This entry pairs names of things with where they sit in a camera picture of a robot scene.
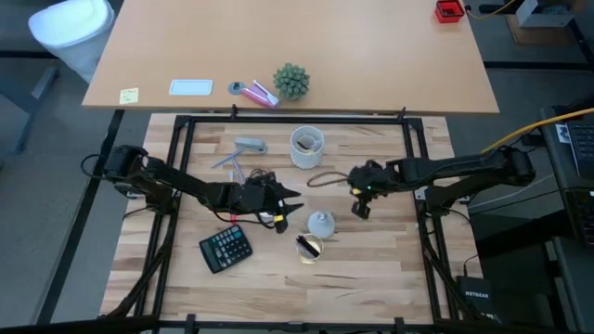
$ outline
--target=sticky note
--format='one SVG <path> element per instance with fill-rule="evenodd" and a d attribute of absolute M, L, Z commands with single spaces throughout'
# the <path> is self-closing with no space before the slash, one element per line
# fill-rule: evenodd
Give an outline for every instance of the sticky note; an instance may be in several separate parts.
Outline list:
<path fill-rule="evenodd" d="M 120 91 L 120 104 L 138 102 L 138 88 L 128 88 Z"/>

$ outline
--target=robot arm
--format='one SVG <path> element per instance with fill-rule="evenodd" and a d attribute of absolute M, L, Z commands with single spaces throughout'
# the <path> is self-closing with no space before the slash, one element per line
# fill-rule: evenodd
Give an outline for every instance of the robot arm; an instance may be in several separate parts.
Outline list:
<path fill-rule="evenodd" d="M 433 186 L 434 180 L 466 176 L 450 186 Z M 367 204 L 378 196 L 413 191 L 426 186 L 426 211 L 444 215 L 457 199 L 496 185 L 527 186 L 535 178 L 528 154 L 515 148 L 500 148 L 488 154 L 432 161 L 406 158 L 388 161 L 382 168 L 376 161 L 367 161 L 349 173 L 347 183 L 357 198 L 352 212 L 368 219 Z"/>
<path fill-rule="evenodd" d="M 103 175 L 124 195 L 129 191 L 144 194 L 147 206 L 153 211 L 170 213 L 174 208 L 174 192 L 181 191 L 197 198 L 212 212 L 253 213 L 258 222 L 267 226 L 260 216 L 260 213 L 266 212 L 274 216 L 278 233 L 287 229 L 287 215 L 303 206 L 302 203 L 285 203 L 284 199 L 301 194 L 277 182 L 274 173 L 259 173 L 248 178 L 244 185 L 203 182 L 134 146 L 115 148 L 106 162 Z"/>

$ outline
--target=green plant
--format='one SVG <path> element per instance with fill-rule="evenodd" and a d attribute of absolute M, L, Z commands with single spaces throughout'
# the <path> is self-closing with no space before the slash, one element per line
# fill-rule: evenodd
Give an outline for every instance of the green plant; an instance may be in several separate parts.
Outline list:
<path fill-rule="evenodd" d="M 288 100 L 300 98 L 309 90 L 309 74 L 305 74 L 305 69 L 297 65 L 285 64 L 274 77 L 280 96 Z"/>

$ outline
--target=black calculator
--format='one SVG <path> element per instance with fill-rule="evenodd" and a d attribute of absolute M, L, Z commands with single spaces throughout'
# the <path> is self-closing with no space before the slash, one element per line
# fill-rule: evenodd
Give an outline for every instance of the black calculator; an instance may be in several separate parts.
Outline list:
<path fill-rule="evenodd" d="M 252 247 L 238 225 L 204 239 L 200 242 L 200 250 L 213 274 L 252 255 Z"/>

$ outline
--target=light wood desk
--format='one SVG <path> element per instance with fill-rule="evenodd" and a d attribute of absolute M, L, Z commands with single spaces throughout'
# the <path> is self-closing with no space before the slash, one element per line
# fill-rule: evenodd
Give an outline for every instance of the light wood desk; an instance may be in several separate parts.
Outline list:
<path fill-rule="evenodd" d="M 151 156 L 165 160 L 174 118 L 173 114 L 152 115 L 144 145 Z M 423 121 L 430 157 L 453 156 L 445 119 Z M 370 203 L 370 218 L 361 221 L 350 212 L 354 199 L 348 194 L 348 186 L 305 185 L 312 175 L 324 171 L 348 173 L 367 159 L 384 163 L 405 157 L 402 127 L 318 124 L 326 137 L 322 165 L 303 171 L 294 167 L 289 157 L 289 138 L 297 126 L 196 126 L 187 169 L 190 174 L 207 182 L 228 181 L 232 166 L 212 169 L 213 162 L 235 150 L 237 136 L 261 138 L 269 146 L 268 153 L 239 156 L 243 172 L 248 175 L 252 169 L 262 167 L 273 170 L 286 188 L 302 193 L 288 202 L 304 202 L 305 206 L 289 216 L 291 224 L 282 235 L 259 225 L 241 224 L 253 255 L 213 275 L 202 258 L 199 241 L 228 224 L 217 220 L 192 197 L 183 196 L 161 319 L 185 320 L 186 314 L 196 314 L 200 321 L 393 324 L 395 316 L 402 316 L 408 324 L 431 324 L 412 194 L 397 193 L 374 200 Z M 181 152 L 184 136 L 177 152 Z M 175 166 L 180 156 L 178 153 Z M 143 200 L 130 201 L 128 211 L 144 205 Z M 454 209 L 466 213 L 465 207 L 456 205 Z M 307 217 L 317 210 L 335 214 L 336 233 L 326 240 L 319 262 L 305 265 L 297 259 L 293 240 L 305 233 Z M 141 212 L 123 222 L 102 313 L 111 311 L 139 278 L 152 217 L 152 212 Z M 471 227 L 454 213 L 443 218 L 443 225 L 452 273 L 459 275 L 464 260 L 476 254 Z M 481 275 L 477 259 L 469 262 L 469 272 Z M 441 283 L 438 292 L 440 302 L 445 304 Z M 153 295 L 154 284 L 149 289 L 147 310 Z M 447 316 L 444 305 L 442 315 Z"/>
<path fill-rule="evenodd" d="M 310 91 L 282 109 L 498 113 L 466 17 L 440 24 L 435 0 L 126 0 L 84 105 L 125 109 L 259 109 L 233 82 L 286 62 Z M 212 79 L 210 96 L 170 96 L 173 79 Z M 120 91 L 138 102 L 120 105 Z"/>

